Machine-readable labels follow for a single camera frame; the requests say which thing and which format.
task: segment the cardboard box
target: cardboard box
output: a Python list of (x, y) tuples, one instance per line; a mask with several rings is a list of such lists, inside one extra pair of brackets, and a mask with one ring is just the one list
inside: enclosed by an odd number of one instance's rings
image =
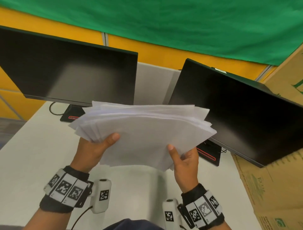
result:
[[(264, 83), (273, 93), (303, 105), (303, 44)], [(303, 149), (264, 168), (233, 158), (262, 229), (303, 230)]]

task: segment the person's left hand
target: person's left hand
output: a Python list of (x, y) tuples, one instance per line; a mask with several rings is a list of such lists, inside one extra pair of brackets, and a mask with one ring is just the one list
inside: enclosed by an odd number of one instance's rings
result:
[(80, 138), (76, 155), (70, 166), (75, 170), (89, 173), (101, 160), (105, 150), (116, 143), (119, 138), (118, 133), (109, 135), (102, 143), (92, 143)]

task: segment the cable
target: cable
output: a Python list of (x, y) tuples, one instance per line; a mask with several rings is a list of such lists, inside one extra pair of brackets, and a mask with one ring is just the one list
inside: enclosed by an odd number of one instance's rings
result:
[(51, 103), (51, 105), (49, 106), (49, 111), (51, 112), (51, 114), (53, 114), (53, 115), (58, 115), (58, 116), (63, 115), (63, 114), (56, 114), (56, 113), (53, 113), (53, 112), (51, 111), (51, 108), (52, 108), (53, 104), (55, 104), (55, 102)]
[(88, 210), (90, 210), (91, 208), (92, 208), (93, 206), (90, 206), (88, 209), (86, 209), (79, 217), (78, 217), (78, 219), (76, 220), (76, 222), (74, 223), (74, 225), (73, 225), (73, 227), (72, 227), (72, 229), (71, 230), (73, 230), (74, 229), (74, 227), (75, 227), (75, 225), (76, 225), (76, 223), (78, 222), (78, 220), (81, 218), (81, 216), (83, 216), (84, 215), (84, 213), (86, 213)]
[(180, 225), (180, 228), (184, 229), (184, 230), (187, 230), (186, 228), (184, 228), (182, 225)]

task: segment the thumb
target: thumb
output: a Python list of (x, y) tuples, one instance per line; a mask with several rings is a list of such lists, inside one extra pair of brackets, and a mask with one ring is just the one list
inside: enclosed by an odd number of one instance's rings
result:
[(178, 151), (176, 150), (176, 148), (173, 145), (169, 144), (167, 146), (167, 149), (168, 149), (169, 154), (172, 158), (172, 161), (174, 162), (174, 165), (182, 163), (182, 160), (181, 160), (181, 158), (178, 154)]
[(109, 135), (100, 145), (99, 151), (100, 152), (105, 152), (109, 147), (111, 147), (114, 143), (116, 143), (120, 139), (120, 134), (118, 133), (113, 133)]

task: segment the black monitor stand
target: black monitor stand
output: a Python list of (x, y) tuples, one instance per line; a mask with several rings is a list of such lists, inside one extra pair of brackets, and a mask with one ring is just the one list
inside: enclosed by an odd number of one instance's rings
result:
[(215, 166), (219, 166), (221, 150), (221, 146), (210, 140), (206, 140), (197, 146), (199, 156)]
[(83, 107), (86, 106), (69, 105), (65, 110), (64, 114), (62, 115), (62, 117), (60, 118), (60, 121), (73, 122), (74, 120), (85, 114), (85, 112), (82, 109)]

